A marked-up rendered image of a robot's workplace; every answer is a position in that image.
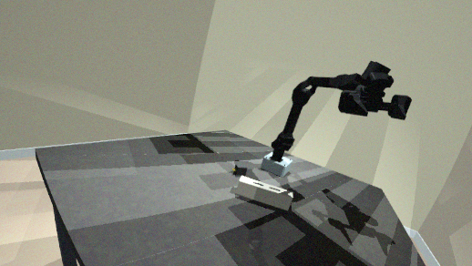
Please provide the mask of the black two-prong plug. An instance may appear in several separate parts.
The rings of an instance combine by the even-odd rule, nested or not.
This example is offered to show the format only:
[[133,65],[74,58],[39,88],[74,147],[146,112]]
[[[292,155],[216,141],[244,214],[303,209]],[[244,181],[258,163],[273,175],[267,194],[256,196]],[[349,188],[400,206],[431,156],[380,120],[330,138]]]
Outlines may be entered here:
[[244,176],[247,172],[247,167],[245,165],[235,165],[235,169],[232,169],[236,176]]

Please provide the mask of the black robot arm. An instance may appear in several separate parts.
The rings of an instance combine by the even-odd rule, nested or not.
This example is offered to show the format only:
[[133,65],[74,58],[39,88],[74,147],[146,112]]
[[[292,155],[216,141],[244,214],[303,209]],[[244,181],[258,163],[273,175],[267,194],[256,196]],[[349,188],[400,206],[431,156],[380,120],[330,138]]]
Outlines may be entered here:
[[[344,90],[359,91],[362,89],[362,94],[365,96],[366,92],[382,93],[385,96],[384,90],[391,87],[394,83],[392,76],[389,76],[390,68],[378,63],[370,61],[366,70],[362,75],[357,73],[351,75],[339,75],[337,77],[308,77],[307,80],[299,83],[299,85],[292,91],[292,109],[287,118],[283,131],[278,138],[273,141],[273,154],[270,157],[273,161],[281,162],[284,151],[289,151],[293,146],[295,138],[292,133],[297,124],[297,119],[309,98],[313,96],[318,87],[332,87]],[[312,86],[310,89],[306,87]]]

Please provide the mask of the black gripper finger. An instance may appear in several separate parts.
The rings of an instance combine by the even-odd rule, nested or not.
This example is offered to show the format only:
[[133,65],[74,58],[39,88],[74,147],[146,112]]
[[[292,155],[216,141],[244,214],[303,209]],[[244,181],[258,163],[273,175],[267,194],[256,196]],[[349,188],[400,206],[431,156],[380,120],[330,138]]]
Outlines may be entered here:
[[408,99],[403,98],[403,97],[398,97],[397,101],[395,102],[393,114],[390,118],[398,118],[398,119],[403,119],[405,120],[406,118],[406,113],[405,113],[405,108],[408,104]]
[[368,111],[361,102],[360,94],[348,94],[344,113],[367,117]]

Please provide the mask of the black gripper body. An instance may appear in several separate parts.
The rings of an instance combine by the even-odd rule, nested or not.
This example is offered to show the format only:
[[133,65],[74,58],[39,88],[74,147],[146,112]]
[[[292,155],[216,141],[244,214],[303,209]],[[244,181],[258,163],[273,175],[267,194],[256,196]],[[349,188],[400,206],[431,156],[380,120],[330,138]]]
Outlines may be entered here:
[[367,111],[378,113],[378,110],[384,110],[388,112],[388,116],[392,116],[392,112],[394,110],[395,102],[397,101],[398,97],[403,97],[408,99],[408,104],[405,108],[405,113],[407,113],[407,110],[409,109],[409,106],[411,105],[412,98],[409,96],[404,96],[404,95],[394,95],[391,103],[385,103],[383,102],[383,94],[382,93],[376,93],[376,92],[367,92],[365,91],[366,94],[363,96],[362,94],[362,89],[360,88],[359,91],[353,91],[353,90],[344,90],[341,93],[340,99],[339,99],[339,106],[338,109],[340,112],[344,113],[344,108],[345,104],[347,102],[347,96],[348,94],[360,94],[360,99],[361,102],[363,103],[364,107],[366,108]]

